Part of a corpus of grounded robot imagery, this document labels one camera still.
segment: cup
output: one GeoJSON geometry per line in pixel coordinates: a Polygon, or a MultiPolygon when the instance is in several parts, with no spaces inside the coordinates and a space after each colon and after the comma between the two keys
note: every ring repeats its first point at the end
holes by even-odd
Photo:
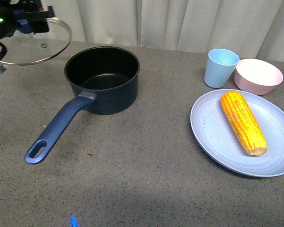
{"type": "Polygon", "coordinates": [[[226,49],[211,50],[208,54],[205,83],[212,88],[223,87],[239,61],[239,56],[232,51],[226,49]]]}

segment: bowl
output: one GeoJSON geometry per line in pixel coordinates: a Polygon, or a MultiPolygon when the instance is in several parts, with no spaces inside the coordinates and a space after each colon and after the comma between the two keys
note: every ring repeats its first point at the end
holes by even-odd
{"type": "Polygon", "coordinates": [[[240,90],[259,96],[272,91],[283,79],[278,68],[258,59],[240,60],[234,73],[234,83],[240,90]]]}

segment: light blue plate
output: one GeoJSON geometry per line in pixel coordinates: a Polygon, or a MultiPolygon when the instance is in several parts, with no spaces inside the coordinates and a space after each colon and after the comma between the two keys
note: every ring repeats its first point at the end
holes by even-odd
{"type": "Polygon", "coordinates": [[[191,109],[192,131],[204,151],[219,164],[237,173],[272,177],[284,174],[284,112],[271,102],[239,91],[253,111],[267,141],[267,152],[254,157],[246,153],[220,104],[220,89],[201,96],[191,109]]]}

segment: yellow corn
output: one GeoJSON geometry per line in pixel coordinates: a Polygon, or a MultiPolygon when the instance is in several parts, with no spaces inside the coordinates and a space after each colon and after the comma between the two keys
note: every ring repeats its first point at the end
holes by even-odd
{"type": "Polygon", "coordinates": [[[237,138],[250,155],[261,155],[267,151],[267,142],[260,126],[244,97],[230,91],[221,98],[222,108],[237,138]]]}

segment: white curtain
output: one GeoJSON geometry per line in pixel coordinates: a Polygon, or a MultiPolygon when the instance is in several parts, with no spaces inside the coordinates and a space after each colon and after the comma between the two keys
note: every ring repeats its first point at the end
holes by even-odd
{"type": "Polygon", "coordinates": [[[42,0],[73,41],[284,61],[284,0],[42,0]]]}

